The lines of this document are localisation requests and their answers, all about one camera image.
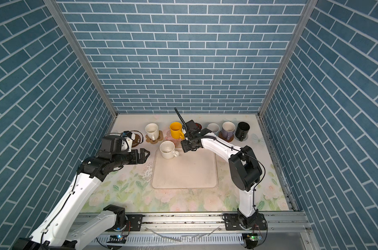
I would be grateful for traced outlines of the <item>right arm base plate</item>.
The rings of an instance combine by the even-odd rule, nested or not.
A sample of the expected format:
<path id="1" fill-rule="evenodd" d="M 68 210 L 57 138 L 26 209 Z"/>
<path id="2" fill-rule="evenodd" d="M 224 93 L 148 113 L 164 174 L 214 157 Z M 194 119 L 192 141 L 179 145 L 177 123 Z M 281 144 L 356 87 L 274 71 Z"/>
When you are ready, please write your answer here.
<path id="1" fill-rule="evenodd" d="M 245 217 L 240 211 L 236 214 L 225 213 L 222 214 L 222 220 L 225 223 L 227 231 L 239 230 L 267 230 L 268 225 L 264 214 L 255 211 L 250 217 Z"/>

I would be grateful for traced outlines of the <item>white mug top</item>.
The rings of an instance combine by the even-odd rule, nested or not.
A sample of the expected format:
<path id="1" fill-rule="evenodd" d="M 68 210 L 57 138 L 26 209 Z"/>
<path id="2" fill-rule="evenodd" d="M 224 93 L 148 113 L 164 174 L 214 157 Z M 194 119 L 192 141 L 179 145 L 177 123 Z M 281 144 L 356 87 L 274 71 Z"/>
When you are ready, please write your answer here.
<path id="1" fill-rule="evenodd" d="M 171 141 L 163 142 L 159 150 L 164 159 L 173 159 L 180 156 L 180 153 L 175 149 L 175 144 Z"/>

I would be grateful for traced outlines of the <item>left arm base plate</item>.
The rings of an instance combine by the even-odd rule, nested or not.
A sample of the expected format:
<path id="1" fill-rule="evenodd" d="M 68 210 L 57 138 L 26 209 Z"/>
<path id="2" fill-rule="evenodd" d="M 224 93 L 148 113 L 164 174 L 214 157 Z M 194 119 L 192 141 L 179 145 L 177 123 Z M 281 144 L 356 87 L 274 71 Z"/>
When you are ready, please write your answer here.
<path id="1" fill-rule="evenodd" d="M 108 229 L 109 232 L 128 232 L 140 231 L 142 225 L 143 215 L 141 214 L 125 214 L 118 215 L 115 224 Z"/>

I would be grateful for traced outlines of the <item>beige serving tray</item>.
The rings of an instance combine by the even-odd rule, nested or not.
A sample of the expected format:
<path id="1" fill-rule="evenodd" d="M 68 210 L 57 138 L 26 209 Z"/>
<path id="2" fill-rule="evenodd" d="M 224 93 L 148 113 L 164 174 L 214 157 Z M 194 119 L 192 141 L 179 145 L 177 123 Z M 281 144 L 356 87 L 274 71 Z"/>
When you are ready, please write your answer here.
<path id="1" fill-rule="evenodd" d="M 209 150 L 183 152 L 165 159 L 156 151 L 151 180 L 154 189 L 211 189 L 218 185 L 216 156 Z"/>

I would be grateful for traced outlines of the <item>yellow mug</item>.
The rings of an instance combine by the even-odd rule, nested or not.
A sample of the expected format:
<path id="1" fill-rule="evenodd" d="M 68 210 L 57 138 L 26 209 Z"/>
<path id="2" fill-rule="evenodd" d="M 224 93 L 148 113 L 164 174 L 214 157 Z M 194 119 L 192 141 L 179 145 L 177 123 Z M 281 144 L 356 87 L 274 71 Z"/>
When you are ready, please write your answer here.
<path id="1" fill-rule="evenodd" d="M 185 136 L 184 136 L 184 133 L 183 133 L 183 126 L 181 123 L 179 122 L 173 122 L 172 124 L 170 124 L 170 133 L 171 133 L 171 136 L 178 140 L 178 139 L 182 139 L 184 140 L 185 139 Z"/>

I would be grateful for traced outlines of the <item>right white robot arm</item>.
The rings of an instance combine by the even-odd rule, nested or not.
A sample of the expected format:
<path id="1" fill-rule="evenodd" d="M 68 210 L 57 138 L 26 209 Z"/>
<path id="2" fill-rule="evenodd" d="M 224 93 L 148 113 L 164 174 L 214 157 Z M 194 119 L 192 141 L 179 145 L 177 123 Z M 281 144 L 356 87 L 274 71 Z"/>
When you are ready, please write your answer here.
<path id="1" fill-rule="evenodd" d="M 181 141 L 183 151 L 196 151 L 199 148 L 210 150 L 229 164 L 231 179 L 239 189 L 239 207 L 237 216 L 240 225 L 246 229 L 259 227 L 267 230 L 267 222 L 259 212 L 255 202 L 257 185 L 266 173 L 249 146 L 239 147 L 224 142 L 209 129 L 200 130 L 193 120 L 183 123 L 184 138 Z"/>

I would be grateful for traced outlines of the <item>pink flower coaster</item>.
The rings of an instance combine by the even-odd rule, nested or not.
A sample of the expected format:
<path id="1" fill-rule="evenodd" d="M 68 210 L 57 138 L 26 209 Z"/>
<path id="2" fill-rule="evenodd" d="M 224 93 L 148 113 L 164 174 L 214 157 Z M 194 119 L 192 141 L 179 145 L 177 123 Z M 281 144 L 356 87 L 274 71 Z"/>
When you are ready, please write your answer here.
<path id="1" fill-rule="evenodd" d="M 174 143 L 175 147 L 179 148 L 180 147 L 180 142 L 182 140 L 180 138 L 178 138 L 178 139 L 173 138 L 173 136 L 171 135 L 170 130 L 168 130 L 166 132 L 165 141 L 171 141 L 172 143 Z"/>

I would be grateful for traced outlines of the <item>purple handle white mug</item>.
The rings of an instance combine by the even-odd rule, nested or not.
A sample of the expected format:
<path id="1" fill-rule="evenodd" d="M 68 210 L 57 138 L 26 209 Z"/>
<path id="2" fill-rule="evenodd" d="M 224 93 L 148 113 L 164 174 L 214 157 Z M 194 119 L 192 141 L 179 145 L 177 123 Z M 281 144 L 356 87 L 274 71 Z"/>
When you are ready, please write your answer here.
<path id="1" fill-rule="evenodd" d="M 226 121 L 222 124 L 222 134 L 225 138 L 229 138 L 231 137 L 232 134 L 234 134 L 235 132 L 235 129 L 236 129 L 236 126 L 234 123 L 230 122 L 230 121 Z"/>

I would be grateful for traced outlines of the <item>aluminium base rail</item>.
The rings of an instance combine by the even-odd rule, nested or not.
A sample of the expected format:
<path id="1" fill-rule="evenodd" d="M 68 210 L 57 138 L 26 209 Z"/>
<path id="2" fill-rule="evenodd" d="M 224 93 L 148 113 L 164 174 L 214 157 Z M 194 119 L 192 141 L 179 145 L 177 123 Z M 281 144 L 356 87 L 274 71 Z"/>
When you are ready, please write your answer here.
<path id="1" fill-rule="evenodd" d="M 134 233 L 209 233 L 228 232 L 222 220 L 222 214 L 236 212 L 147 212 L 142 213 L 143 220 L 140 231 Z M 267 230 L 255 232 L 306 232 L 311 226 L 304 212 L 299 211 L 263 211 L 267 221 Z"/>

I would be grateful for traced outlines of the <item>black mug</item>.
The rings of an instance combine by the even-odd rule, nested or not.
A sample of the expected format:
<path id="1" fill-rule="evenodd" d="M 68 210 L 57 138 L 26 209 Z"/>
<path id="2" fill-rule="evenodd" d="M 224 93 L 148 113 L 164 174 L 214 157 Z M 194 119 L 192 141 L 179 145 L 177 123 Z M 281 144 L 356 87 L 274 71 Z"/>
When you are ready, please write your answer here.
<path id="1" fill-rule="evenodd" d="M 239 141 L 244 141 L 248 135 L 248 132 L 250 130 L 250 125 L 246 122 L 239 122 L 236 131 L 235 131 L 235 137 Z"/>

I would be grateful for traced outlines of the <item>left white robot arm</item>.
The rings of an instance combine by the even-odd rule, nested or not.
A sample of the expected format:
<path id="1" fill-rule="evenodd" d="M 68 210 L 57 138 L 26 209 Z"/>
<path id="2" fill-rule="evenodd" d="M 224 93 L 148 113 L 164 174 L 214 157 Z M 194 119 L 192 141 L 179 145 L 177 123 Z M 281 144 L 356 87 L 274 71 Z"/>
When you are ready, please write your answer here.
<path id="1" fill-rule="evenodd" d="M 76 176 L 44 222 L 26 238 L 16 240 L 14 250 L 81 250 L 106 230 L 122 232 L 130 227 L 125 209 L 107 205 L 94 219 L 75 231 L 70 228 L 92 193 L 110 173 L 125 165 L 146 163 L 150 152 L 133 149 L 133 134 L 109 134 L 102 138 L 101 148 L 86 158 Z"/>

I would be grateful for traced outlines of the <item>brown wooden round coaster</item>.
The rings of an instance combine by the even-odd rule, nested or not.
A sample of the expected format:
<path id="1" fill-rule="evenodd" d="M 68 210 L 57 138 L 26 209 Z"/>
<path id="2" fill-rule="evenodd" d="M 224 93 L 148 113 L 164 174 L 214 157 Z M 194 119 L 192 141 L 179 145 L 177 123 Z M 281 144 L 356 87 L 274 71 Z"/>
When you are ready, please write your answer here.
<path id="1" fill-rule="evenodd" d="M 220 131 L 220 132 L 218 133 L 218 137 L 221 138 L 221 139 L 223 139 L 224 141 L 230 143 L 230 142 L 232 142 L 233 139 L 234 139 L 234 134 L 232 134 L 231 137 L 229 137 L 229 138 L 227 139 L 227 138 L 225 138 L 225 137 L 223 136 L 222 131 Z"/>

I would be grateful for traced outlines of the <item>dark brown glossy round coaster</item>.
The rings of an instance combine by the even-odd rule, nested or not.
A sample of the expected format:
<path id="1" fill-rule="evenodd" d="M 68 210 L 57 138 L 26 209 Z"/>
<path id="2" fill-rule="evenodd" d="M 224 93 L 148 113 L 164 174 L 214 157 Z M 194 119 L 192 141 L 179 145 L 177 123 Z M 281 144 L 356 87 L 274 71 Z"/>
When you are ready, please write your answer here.
<path id="1" fill-rule="evenodd" d="M 133 142 L 132 142 L 132 148 L 137 147 L 137 146 L 139 146 L 140 144 L 143 143 L 143 135 L 142 134 L 134 133 L 133 135 L 135 135 L 135 137 L 134 137 Z"/>

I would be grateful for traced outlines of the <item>brown paw shaped coaster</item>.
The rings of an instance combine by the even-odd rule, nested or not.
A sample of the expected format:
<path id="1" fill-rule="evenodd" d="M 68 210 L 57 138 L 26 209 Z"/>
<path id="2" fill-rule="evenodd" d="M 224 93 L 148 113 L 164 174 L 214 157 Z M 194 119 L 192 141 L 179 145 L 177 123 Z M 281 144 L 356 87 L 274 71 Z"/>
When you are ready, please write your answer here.
<path id="1" fill-rule="evenodd" d="M 147 143 L 156 144 L 160 141 L 163 141 L 164 135 L 163 135 L 163 132 L 159 130 L 158 138 L 156 140 L 153 141 L 148 135 L 146 135 L 145 138 L 146 138 Z"/>

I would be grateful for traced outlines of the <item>light blue mug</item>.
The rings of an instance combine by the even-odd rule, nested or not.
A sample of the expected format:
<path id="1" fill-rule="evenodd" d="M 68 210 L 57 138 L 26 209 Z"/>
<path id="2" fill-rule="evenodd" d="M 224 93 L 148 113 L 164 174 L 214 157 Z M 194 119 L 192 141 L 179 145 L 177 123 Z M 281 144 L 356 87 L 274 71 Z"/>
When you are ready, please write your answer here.
<path id="1" fill-rule="evenodd" d="M 210 130 L 212 133 L 214 133 L 215 135 L 218 135 L 219 132 L 220 132 L 220 126 L 216 123 L 210 123 L 208 126 L 207 126 L 207 129 Z"/>

